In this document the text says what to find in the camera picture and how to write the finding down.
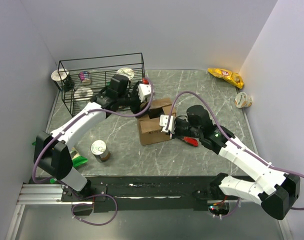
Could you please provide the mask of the Chobani yogurt cup right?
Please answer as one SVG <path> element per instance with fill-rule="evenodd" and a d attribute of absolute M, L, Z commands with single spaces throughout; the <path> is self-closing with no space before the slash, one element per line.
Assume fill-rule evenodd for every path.
<path fill-rule="evenodd" d="M 234 99 L 235 106 L 239 109 L 250 107 L 253 104 L 251 96 L 245 92 L 239 92 Z"/>

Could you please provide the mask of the aluminium frame rail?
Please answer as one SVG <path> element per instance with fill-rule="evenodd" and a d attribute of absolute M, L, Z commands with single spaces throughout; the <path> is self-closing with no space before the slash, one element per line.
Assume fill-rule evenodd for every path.
<path fill-rule="evenodd" d="M 208 212 L 120 210 L 94 213 L 91 226 L 72 218 L 71 204 L 61 201 L 58 184 L 22 186 L 9 240 L 292 240 L 287 220 L 274 220 L 258 205 L 242 201 L 233 215 L 213 218 Z"/>

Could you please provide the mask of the silver tin can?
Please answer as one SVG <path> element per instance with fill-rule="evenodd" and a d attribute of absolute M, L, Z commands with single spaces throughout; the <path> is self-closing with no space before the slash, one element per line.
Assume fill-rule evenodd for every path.
<path fill-rule="evenodd" d="M 110 150 L 103 140 L 94 141 L 90 146 L 90 151 L 101 163 L 108 161 L 111 156 Z"/>

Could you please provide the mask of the purple label small cup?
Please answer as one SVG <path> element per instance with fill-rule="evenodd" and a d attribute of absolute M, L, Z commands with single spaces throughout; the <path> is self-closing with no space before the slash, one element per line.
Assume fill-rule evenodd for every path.
<path fill-rule="evenodd" d="M 78 74 L 78 77 L 79 77 L 81 83 L 85 86 L 90 85 L 92 83 L 91 75 L 88 71 L 81 71 Z"/>

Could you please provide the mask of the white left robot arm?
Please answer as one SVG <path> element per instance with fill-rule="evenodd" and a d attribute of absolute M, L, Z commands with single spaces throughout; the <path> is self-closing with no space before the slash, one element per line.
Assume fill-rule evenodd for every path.
<path fill-rule="evenodd" d="M 78 172 L 70 155 L 75 144 L 96 124 L 110 115 L 121 116 L 119 107 L 129 107 L 129 117 L 138 118 L 150 108 L 153 83 L 144 78 L 129 89 L 130 80 L 122 74 L 115 74 L 109 84 L 93 95 L 85 107 L 63 126 L 51 133 L 44 131 L 36 136 L 32 180 L 41 184 L 36 172 L 38 168 L 51 178 L 69 187 L 79 201 L 86 201 L 91 195 L 91 181 Z"/>

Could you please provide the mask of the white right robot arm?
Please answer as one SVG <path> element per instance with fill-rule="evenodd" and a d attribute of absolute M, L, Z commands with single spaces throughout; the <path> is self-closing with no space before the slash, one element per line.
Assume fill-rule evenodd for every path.
<path fill-rule="evenodd" d="M 219 173 L 210 182 L 215 199 L 234 196 L 252 201 L 277 220 L 283 220 L 300 195 L 300 177 L 275 170 L 248 149 L 238 137 L 223 126 L 214 124 L 201 105 L 193 105 L 183 118 L 168 116 L 165 126 L 171 137 L 197 139 L 202 146 L 230 161 L 252 180 L 246 181 Z"/>

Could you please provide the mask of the yellow Lays chips bag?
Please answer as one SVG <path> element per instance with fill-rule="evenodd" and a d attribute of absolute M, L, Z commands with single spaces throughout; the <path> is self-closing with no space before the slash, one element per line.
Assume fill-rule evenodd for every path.
<path fill-rule="evenodd" d="M 238 89 L 244 87 L 243 78 L 236 72 L 223 68 L 208 68 L 207 71 L 214 77 L 223 79 Z"/>

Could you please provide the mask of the white round container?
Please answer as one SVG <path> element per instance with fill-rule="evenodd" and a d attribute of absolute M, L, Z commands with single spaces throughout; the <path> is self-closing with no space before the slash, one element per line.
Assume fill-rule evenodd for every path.
<path fill-rule="evenodd" d="M 93 95 L 94 92 L 90 87 L 80 87 L 74 92 L 73 98 L 76 102 L 87 102 Z"/>

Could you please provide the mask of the black cone object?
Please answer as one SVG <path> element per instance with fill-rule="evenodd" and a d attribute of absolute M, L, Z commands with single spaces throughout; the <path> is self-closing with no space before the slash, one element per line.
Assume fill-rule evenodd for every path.
<path fill-rule="evenodd" d="M 74 88 L 74 81 L 71 76 L 68 74 L 67 77 L 62 81 L 62 90 L 68 92 Z"/>

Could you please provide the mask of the green chips bag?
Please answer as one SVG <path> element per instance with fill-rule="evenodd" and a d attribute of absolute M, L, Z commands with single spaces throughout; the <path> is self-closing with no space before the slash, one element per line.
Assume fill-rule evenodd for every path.
<path fill-rule="evenodd" d="M 62 180 L 72 168 L 80 167 L 88 161 L 74 147 L 69 151 L 68 147 L 63 145 L 59 143 L 57 148 L 51 145 L 53 148 L 49 147 L 39 160 L 37 166 L 50 175 L 45 183 L 54 184 L 57 179 Z"/>

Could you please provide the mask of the white paper cup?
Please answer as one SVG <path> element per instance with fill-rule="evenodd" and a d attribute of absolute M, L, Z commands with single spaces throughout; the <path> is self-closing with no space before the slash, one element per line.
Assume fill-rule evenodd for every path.
<path fill-rule="evenodd" d="M 54 81 L 55 84 L 58 85 L 59 89 L 63 89 L 65 86 L 65 81 L 68 78 L 69 71 L 65 68 L 59 68 L 52 72 L 51 79 Z"/>

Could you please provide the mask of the Chobani yogurt cup in rack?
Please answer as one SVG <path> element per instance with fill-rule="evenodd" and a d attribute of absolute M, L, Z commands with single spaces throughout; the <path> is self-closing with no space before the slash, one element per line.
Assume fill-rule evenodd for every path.
<path fill-rule="evenodd" d="M 129 67 L 122 67 L 116 71 L 118 75 L 126 76 L 130 81 L 135 76 L 135 71 Z"/>

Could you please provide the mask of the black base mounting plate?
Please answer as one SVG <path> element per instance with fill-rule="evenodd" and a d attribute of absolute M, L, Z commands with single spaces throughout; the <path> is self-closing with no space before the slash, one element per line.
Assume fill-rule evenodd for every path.
<path fill-rule="evenodd" d="M 89 199 L 64 189 L 64 203 L 93 204 L 95 213 L 136 210 L 207 211 L 208 204 L 234 201 L 211 188 L 213 176 L 93 176 Z"/>

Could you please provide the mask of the red black utility knife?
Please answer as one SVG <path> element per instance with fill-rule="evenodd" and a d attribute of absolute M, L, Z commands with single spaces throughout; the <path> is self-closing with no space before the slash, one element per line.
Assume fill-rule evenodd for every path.
<path fill-rule="evenodd" d="M 195 138 L 184 136 L 182 140 L 190 146 L 193 146 L 193 147 L 199 146 L 199 143 Z"/>

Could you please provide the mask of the brown cardboard express box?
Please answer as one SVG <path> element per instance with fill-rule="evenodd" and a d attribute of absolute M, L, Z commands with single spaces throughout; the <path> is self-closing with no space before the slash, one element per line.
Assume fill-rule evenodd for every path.
<path fill-rule="evenodd" d="M 137 128 L 141 145 L 151 145 L 170 140 L 170 136 L 162 132 L 159 125 L 160 116 L 168 115 L 172 107 L 170 98 L 153 100 L 147 113 L 137 119 Z"/>

